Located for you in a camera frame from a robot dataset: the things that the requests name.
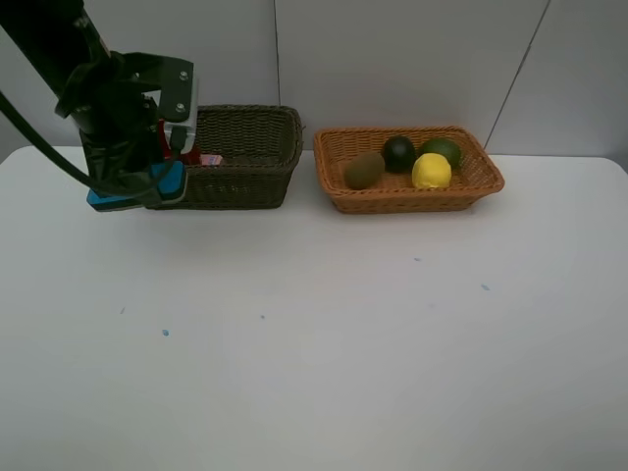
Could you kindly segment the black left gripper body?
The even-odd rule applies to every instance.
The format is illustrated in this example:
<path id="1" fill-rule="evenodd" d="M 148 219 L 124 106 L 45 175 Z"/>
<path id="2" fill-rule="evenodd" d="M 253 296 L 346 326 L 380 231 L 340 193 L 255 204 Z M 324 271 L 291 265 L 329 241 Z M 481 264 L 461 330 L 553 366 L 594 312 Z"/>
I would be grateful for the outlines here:
<path id="1" fill-rule="evenodd" d="M 103 195 L 141 196 L 170 166 L 157 136 L 154 100 L 138 78 L 148 53 L 62 52 L 53 55 L 55 113 L 78 126 L 87 171 L 53 153 L 53 163 Z"/>

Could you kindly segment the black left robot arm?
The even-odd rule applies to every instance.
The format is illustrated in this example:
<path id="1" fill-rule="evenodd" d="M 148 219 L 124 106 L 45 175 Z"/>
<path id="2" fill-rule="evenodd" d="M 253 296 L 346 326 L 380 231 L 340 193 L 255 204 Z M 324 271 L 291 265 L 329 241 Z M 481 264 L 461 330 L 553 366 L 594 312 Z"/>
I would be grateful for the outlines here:
<path id="1" fill-rule="evenodd" d="M 4 1 L 1 26 L 57 98 L 56 114 L 78 126 L 87 170 L 71 164 L 7 99 L 1 111 L 49 161 L 107 195 L 141 197 L 166 176 L 158 116 L 122 54 L 107 48 L 81 1 Z"/>

